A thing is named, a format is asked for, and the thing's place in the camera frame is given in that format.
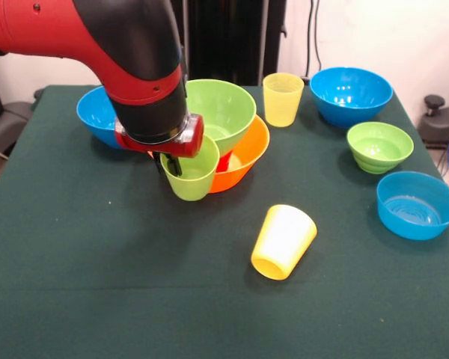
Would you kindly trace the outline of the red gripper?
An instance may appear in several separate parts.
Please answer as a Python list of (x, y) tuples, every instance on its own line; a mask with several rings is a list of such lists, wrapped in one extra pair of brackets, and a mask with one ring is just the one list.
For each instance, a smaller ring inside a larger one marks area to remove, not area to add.
[(160, 153), (167, 154), (168, 171), (173, 176), (181, 176), (183, 172), (177, 157), (192, 158), (198, 154), (204, 136), (204, 120), (199, 114), (189, 114), (183, 129), (171, 140), (157, 144), (144, 144), (132, 139), (116, 117), (114, 122), (114, 136), (121, 149), (139, 153), (152, 153), (156, 169), (160, 176), (163, 175)]

